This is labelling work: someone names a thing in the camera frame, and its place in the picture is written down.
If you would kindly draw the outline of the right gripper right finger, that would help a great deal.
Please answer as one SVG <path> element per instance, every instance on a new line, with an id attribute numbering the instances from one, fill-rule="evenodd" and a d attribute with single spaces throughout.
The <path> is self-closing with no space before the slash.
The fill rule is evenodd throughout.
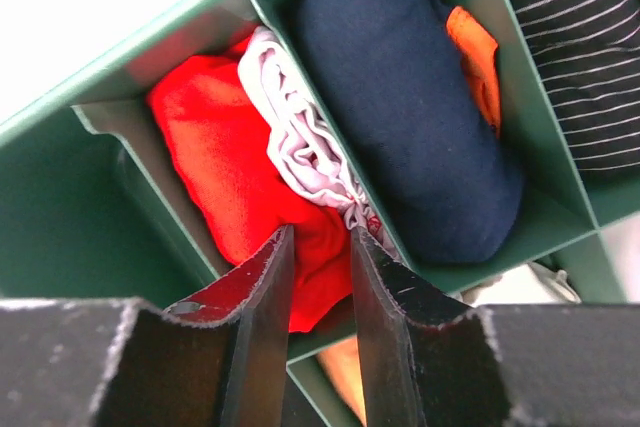
<path id="1" fill-rule="evenodd" d="M 633 304 L 470 307 L 352 241 L 356 330 L 371 426 L 635 426 Z"/>

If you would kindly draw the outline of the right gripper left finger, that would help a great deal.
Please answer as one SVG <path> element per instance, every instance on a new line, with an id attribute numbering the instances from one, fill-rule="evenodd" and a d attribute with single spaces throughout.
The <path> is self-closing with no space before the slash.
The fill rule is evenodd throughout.
<path id="1" fill-rule="evenodd" d="M 5 426 L 277 426 L 294 232 L 167 310 L 138 298 L 1 304 Z"/>

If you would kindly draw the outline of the red underwear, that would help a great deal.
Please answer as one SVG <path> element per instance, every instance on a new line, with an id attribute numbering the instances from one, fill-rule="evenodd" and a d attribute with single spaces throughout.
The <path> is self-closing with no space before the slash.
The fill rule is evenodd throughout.
<path id="1" fill-rule="evenodd" d="M 350 295 L 352 229 L 391 246 L 272 30 L 261 26 L 223 53 L 190 57 L 147 102 L 228 262 L 246 261 L 279 227 L 293 227 L 291 332 L 311 331 Z"/>

